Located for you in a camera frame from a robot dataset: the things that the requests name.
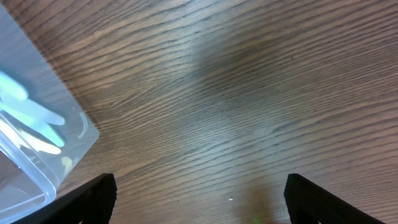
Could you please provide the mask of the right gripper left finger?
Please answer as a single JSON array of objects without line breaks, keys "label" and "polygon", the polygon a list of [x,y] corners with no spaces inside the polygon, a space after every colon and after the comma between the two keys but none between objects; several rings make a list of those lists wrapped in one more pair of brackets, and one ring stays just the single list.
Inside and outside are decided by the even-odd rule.
[{"label": "right gripper left finger", "polygon": [[12,224],[108,224],[117,191],[114,175],[103,173]]}]

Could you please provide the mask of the right clear plastic container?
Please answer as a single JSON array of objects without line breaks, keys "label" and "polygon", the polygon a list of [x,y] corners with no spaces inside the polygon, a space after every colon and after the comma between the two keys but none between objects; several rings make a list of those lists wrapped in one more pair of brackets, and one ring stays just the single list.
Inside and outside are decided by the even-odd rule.
[{"label": "right clear plastic container", "polygon": [[[48,123],[65,141],[58,155],[17,148],[1,132],[1,222],[12,223],[55,200],[60,184],[98,139],[99,133],[17,22],[1,9],[1,71],[22,84],[28,99],[59,114],[64,125]],[[53,144],[7,112],[1,120]]]}]

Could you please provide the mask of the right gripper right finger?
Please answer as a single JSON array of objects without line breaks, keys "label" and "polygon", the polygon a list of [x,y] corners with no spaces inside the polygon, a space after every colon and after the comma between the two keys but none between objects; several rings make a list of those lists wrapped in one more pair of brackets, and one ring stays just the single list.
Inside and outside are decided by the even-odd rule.
[{"label": "right gripper right finger", "polygon": [[288,175],[284,198],[292,224],[384,224],[300,174]]}]

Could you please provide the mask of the white plastic knife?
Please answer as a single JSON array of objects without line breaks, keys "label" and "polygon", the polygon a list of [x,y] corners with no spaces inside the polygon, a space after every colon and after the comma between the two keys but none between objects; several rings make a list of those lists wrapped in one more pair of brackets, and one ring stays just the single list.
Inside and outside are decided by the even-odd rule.
[{"label": "white plastic knife", "polygon": [[1,93],[7,93],[18,100],[26,100],[29,97],[27,89],[10,77],[8,74],[1,71]]},{"label": "white plastic knife", "polygon": [[7,94],[1,94],[2,102],[18,112],[24,115],[30,116],[35,120],[43,121],[50,124],[64,125],[65,119],[59,114],[47,109],[46,107],[36,103],[33,100],[18,100],[17,98]]}]

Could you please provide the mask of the cream yellow plastic knife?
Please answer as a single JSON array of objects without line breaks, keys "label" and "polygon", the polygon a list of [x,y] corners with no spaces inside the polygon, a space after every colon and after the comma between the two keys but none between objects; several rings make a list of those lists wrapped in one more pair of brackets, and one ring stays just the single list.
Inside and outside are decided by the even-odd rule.
[{"label": "cream yellow plastic knife", "polygon": [[34,149],[37,152],[42,151],[54,155],[61,153],[59,147],[34,137],[25,131],[19,131],[19,134],[17,134],[17,132],[3,120],[1,120],[1,132],[19,149],[21,146],[24,146]]}]

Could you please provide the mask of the light blue plastic knife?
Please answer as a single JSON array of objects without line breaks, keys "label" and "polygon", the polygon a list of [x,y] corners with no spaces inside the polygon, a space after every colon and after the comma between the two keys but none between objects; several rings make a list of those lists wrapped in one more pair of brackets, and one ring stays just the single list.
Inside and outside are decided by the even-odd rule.
[{"label": "light blue plastic knife", "polygon": [[12,109],[10,106],[6,106],[1,103],[1,110],[7,112],[12,117],[28,126],[30,129],[38,132],[47,138],[50,142],[54,143],[58,147],[63,147],[65,141],[57,134],[57,132],[45,121],[41,121],[38,118],[32,118],[26,114],[23,114],[17,110]]}]

